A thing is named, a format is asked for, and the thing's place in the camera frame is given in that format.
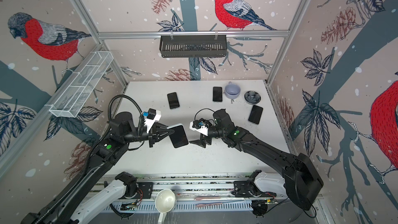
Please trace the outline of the light blue phone case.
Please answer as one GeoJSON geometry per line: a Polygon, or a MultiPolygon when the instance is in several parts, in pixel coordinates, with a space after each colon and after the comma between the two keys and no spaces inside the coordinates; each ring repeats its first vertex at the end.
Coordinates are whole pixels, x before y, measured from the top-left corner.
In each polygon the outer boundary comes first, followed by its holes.
{"type": "Polygon", "coordinates": [[[170,125],[170,126],[167,127],[167,129],[172,129],[172,128],[175,128],[175,127],[178,127],[178,126],[183,126],[183,124],[182,123],[178,123],[178,124],[175,124],[175,125],[170,125]]]}

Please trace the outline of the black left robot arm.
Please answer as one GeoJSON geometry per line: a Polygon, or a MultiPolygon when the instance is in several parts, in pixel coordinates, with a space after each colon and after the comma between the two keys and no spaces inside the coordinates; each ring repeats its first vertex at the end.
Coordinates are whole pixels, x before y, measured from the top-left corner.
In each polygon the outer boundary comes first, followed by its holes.
{"type": "Polygon", "coordinates": [[[109,103],[109,111],[119,98],[127,99],[135,105],[139,112],[138,125],[134,124],[130,112],[121,112],[115,117],[109,115],[108,128],[90,149],[80,174],[39,213],[27,214],[22,220],[23,224],[86,224],[115,200],[135,196],[138,191],[136,178],[122,172],[92,200],[82,203],[103,175],[115,166],[126,152],[132,151],[130,143],[148,141],[152,147],[175,132],[158,122],[159,114],[156,110],[151,108],[143,112],[127,95],[114,96],[109,103]]]}

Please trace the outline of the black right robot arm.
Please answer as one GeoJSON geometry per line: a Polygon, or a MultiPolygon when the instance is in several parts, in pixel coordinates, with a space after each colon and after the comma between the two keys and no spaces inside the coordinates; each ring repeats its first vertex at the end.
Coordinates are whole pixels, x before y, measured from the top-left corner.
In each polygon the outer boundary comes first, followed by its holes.
{"type": "Polygon", "coordinates": [[[201,134],[191,144],[205,148],[213,139],[222,139],[229,148],[254,156],[282,176],[286,194],[296,206],[311,210],[324,182],[307,155],[287,153],[259,140],[236,126],[225,109],[213,112],[213,118],[213,121],[201,118],[190,122],[190,129],[201,134]]]}

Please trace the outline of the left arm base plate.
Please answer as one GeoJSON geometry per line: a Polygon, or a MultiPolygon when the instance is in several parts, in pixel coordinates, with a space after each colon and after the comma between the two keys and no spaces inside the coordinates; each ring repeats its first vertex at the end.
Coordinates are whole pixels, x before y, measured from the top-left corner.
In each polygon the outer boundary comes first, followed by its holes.
{"type": "Polygon", "coordinates": [[[121,199],[150,199],[153,191],[154,183],[138,182],[131,183],[126,186],[125,194],[121,199]]]}

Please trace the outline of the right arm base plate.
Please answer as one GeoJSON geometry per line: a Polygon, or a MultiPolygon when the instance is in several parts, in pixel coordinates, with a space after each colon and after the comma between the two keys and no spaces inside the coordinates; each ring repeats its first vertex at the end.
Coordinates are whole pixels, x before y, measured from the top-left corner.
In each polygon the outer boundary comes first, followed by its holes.
{"type": "Polygon", "coordinates": [[[234,188],[231,194],[235,197],[240,198],[259,198],[259,197],[269,197],[275,198],[277,194],[274,192],[262,192],[260,191],[253,182],[251,181],[234,181],[234,188]]]}

